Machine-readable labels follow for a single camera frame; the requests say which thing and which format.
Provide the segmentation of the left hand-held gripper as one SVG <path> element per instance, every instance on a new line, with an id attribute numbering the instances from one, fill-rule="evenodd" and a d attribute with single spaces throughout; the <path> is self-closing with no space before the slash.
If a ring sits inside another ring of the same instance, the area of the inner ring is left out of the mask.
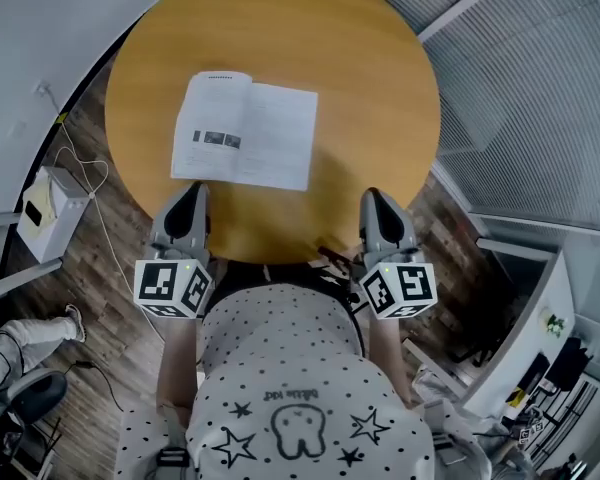
<path id="1" fill-rule="evenodd" d="M 154 218 L 144 257 L 135 263 L 133 299 L 156 317 L 202 316 L 212 278 L 208 186 L 196 181 L 176 193 Z"/>

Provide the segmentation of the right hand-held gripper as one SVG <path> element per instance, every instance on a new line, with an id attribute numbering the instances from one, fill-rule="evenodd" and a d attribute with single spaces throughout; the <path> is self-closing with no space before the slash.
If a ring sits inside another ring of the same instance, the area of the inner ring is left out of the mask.
<path id="1" fill-rule="evenodd" d="M 359 231 L 364 275 L 358 284 L 376 319 L 413 318 L 438 302 L 434 267 L 392 197 L 375 187 L 364 192 Z"/>

